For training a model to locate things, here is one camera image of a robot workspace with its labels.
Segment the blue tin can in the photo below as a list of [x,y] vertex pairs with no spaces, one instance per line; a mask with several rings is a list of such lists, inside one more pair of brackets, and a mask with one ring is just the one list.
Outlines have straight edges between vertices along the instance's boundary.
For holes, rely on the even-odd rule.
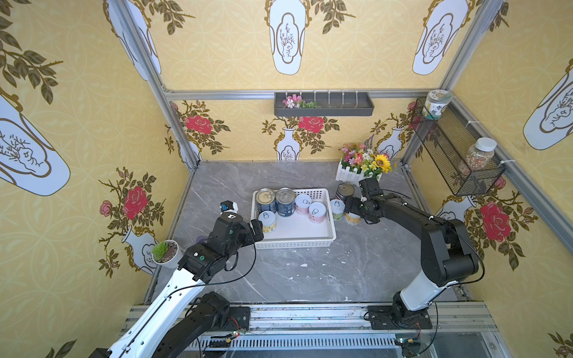
[[277,213],[276,195],[272,189],[259,189],[255,194],[255,203],[260,213],[266,211]]
[[275,194],[277,213],[282,217],[289,217],[295,213],[295,192],[290,188],[281,188]]

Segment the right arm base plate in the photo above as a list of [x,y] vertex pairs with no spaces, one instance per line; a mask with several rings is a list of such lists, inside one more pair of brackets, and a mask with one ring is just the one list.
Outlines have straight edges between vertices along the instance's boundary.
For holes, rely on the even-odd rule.
[[429,330],[433,327],[427,309],[412,312],[391,306],[368,306],[363,319],[375,331]]

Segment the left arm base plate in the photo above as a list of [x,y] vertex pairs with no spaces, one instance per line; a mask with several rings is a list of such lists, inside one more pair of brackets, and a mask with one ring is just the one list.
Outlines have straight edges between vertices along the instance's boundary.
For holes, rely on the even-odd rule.
[[231,306],[228,312],[227,331],[247,331],[250,325],[251,308],[248,306]]

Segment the white perforated plastic basket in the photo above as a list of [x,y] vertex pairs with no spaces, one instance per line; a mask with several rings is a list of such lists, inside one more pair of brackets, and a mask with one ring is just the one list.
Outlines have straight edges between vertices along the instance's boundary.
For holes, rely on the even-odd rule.
[[328,190],[326,188],[307,188],[294,189],[293,191],[296,195],[309,195],[312,202],[324,204],[326,208],[325,220],[316,224],[298,213],[288,217],[278,216],[276,229],[264,234],[264,239],[256,243],[257,249],[329,247],[337,238]]

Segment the orange label white-lid can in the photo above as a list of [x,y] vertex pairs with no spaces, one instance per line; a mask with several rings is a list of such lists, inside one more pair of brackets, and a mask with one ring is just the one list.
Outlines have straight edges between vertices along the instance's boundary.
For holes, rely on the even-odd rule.
[[361,217],[357,214],[346,213],[345,218],[349,225],[359,225],[361,223]]

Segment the yellow label white-lid can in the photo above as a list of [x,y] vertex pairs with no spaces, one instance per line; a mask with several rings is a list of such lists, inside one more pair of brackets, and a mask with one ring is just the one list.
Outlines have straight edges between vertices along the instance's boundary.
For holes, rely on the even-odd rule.
[[265,234],[273,232],[277,227],[277,215],[272,211],[264,211],[258,216]]

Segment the pink label white-lid can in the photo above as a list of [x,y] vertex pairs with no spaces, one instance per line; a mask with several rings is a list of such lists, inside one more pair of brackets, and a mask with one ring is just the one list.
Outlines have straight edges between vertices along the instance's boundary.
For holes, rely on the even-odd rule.
[[313,202],[308,207],[308,218],[313,224],[321,224],[325,221],[327,208],[321,202]]

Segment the dark tomato tin can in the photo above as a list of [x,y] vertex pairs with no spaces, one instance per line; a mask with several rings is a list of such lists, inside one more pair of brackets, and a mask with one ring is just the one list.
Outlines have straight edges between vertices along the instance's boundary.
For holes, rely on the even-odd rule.
[[336,198],[346,202],[348,198],[355,194],[355,186],[352,183],[340,183],[337,187]]

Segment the green label white-lid can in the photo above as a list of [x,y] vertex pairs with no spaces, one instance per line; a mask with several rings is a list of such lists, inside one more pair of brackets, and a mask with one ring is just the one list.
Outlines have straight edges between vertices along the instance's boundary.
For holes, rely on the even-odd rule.
[[333,220],[335,222],[340,221],[345,214],[345,208],[346,208],[345,202],[339,199],[333,199],[330,201],[330,205],[331,205]]

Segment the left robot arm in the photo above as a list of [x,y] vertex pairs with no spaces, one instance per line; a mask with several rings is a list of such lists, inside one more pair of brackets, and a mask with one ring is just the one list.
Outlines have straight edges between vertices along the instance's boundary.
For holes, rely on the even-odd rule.
[[95,349],[92,357],[176,357],[205,332],[223,328],[229,301],[201,292],[241,248],[263,239],[261,221],[222,213],[207,239],[184,252],[170,281],[131,329],[110,348]]

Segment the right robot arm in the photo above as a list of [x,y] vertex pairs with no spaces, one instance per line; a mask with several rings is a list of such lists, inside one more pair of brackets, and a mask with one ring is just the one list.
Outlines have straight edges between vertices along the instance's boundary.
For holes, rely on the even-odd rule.
[[387,219],[420,241],[421,271],[393,299],[398,314],[421,313],[446,289],[461,285],[468,277],[485,273],[483,259],[472,246],[465,224],[443,219],[407,203],[400,195],[384,192],[374,178],[359,182],[361,197],[346,199],[346,213],[374,225]]

